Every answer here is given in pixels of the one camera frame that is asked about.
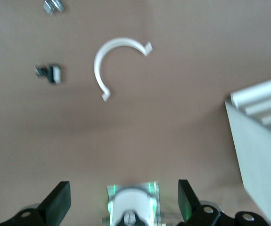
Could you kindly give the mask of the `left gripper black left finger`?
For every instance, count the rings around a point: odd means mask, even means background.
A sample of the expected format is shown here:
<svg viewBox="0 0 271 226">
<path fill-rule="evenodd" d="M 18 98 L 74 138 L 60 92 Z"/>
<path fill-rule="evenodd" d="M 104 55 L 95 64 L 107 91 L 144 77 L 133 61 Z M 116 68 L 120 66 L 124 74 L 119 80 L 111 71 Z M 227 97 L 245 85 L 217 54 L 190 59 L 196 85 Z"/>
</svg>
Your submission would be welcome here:
<svg viewBox="0 0 271 226">
<path fill-rule="evenodd" d="M 38 207 L 24 209 L 0 226 L 58 226 L 70 207 L 70 182 L 61 181 Z"/>
</svg>

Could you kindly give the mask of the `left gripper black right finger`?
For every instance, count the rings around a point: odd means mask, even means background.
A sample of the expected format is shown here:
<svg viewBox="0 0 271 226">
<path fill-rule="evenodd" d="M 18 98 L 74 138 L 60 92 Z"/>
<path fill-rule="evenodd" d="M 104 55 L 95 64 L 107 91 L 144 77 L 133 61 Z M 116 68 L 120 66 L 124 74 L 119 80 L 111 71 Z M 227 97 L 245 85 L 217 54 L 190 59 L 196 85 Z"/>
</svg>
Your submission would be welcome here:
<svg viewBox="0 0 271 226">
<path fill-rule="evenodd" d="M 186 179 L 178 181 L 178 204 L 183 221 L 180 226 L 268 226 L 260 215 L 240 211 L 235 217 L 227 216 L 213 204 L 202 204 Z"/>
</svg>

